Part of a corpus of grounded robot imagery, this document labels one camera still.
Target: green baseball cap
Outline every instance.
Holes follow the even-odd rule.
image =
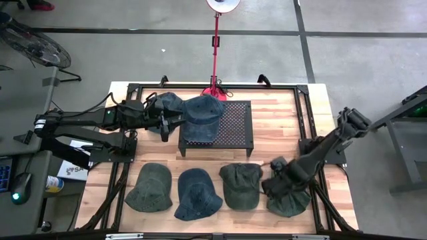
[[[125,202],[134,210],[153,213],[172,206],[170,199],[172,175],[158,163],[147,163],[139,172],[135,187],[127,194]]]
[[[250,210],[260,202],[261,166],[255,163],[232,163],[221,168],[224,199],[235,210]]]
[[[303,213],[312,198],[305,191],[289,193],[280,199],[269,198],[267,200],[267,209],[282,217],[293,217]]]

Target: wooden table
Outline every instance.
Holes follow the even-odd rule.
[[[116,100],[125,99],[129,82],[113,82],[110,91]],[[310,99],[318,135],[326,135],[335,128],[330,109],[328,94],[324,84],[309,84]],[[173,91],[182,99],[198,96],[199,89],[144,89],[143,99],[153,91],[159,94]],[[298,155],[300,132],[296,117],[296,106],[293,91],[287,90],[242,90],[231,89],[234,97],[230,100],[251,100],[254,126],[254,152],[247,159],[244,149],[188,149],[187,157],[182,157],[177,148],[179,129],[169,137],[169,142],[162,143],[160,136],[150,131],[138,130],[138,147],[135,162],[131,164],[126,185],[126,194],[134,188],[138,174],[146,163],[161,163],[169,167],[172,173],[171,199],[173,206],[167,211],[158,213],[140,213],[123,204],[120,231],[127,232],[170,232],[170,233],[315,233],[311,205],[302,214],[285,218],[270,213],[266,209],[266,196],[261,195],[258,207],[253,211],[234,211],[226,203],[211,217],[196,221],[181,221],[173,214],[179,205],[177,180],[179,175],[194,167],[205,169],[212,178],[216,193],[224,198],[220,168],[229,163],[267,163],[283,155],[292,159]],[[306,108],[301,97],[303,114],[306,123]],[[308,124],[306,133],[310,136]],[[263,167],[264,176],[270,176],[268,166]],[[332,203],[345,220],[357,228],[352,197],[346,176],[337,166],[325,166],[325,175]],[[105,199],[111,163],[101,163],[91,170],[80,205],[76,227],[87,223]],[[322,223],[326,227],[324,206],[319,200]],[[116,200],[111,204],[109,226],[113,221]]]

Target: gray floor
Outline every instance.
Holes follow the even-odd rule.
[[[52,0],[48,13],[6,8],[37,27],[213,29],[214,14],[196,0]],[[427,32],[427,4],[419,0],[300,0],[307,31]],[[220,19],[221,29],[296,31],[292,0],[242,0]],[[211,74],[209,35],[49,34],[71,54],[69,70],[81,83],[62,84],[54,99],[64,109],[82,110],[101,99],[111,81],[207,81]],[[233,36],[221,39],[218,74],[224,81],[254,82],[260,73],[275,83],[307,83],[299,37]],[[355,107],[375,121],[424,86],[426,38],[308,37],[316,83],[325,83],[335,115]],[[0,64],[32,67],[0,45]],[[388,133],[381,129],[346,150],[360,229],[367,233],[427,238],[427,191],[392,197],[388,190],[407,181]],[[54,230],[71,220],[74,199],[56,202]]]

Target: shoe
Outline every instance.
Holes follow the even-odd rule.
[[[52,11],[55,9],[54,4],[48,3],[48,2],[43,1],[43,0],[38,0],[38,1],[27,0],[27,2],[28,2],[28,6],[31,10]]]

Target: baseball cap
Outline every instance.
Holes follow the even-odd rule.
[[[281,159],[284,165],[287,164],[285,159]],[[269,198],[267,200],[267,209],[282,217],[293,217],[303,213],[312,198],[305,191],[291,192],[281,198]]]
[[[221,168],[224,199],[235,210],[250,210],[260,202],[261,166],[255,163],[232,163]]]
[[[212,143],[218,136],[224,104],[216,97],[202,95],[183,104],[184,119],[181,126],[186,141]]]
[[[157,96],[157,100],[161,100],[163,103],[163,107],[170,111],[182,111],[183,109],[183,101],[180,97],[178,97],[175,93],[167,92],[162,93]],[[170,119],[179,119],[180,116],[171,117]],[[157,127],[149,127],[149,131],[160,134],[160,129]]]
[[[172,175],[158,163],[147,163],[139,172],[135,187],[127,194],[125,202],[134,210],[146,213],[163,211],[172,206],[169,197]]]
[[[179,176],[178,197],[175,217],[183,221],[209,217],[222,206],[222,199],[216,195],[214,184],[203,169],[189,169]]]

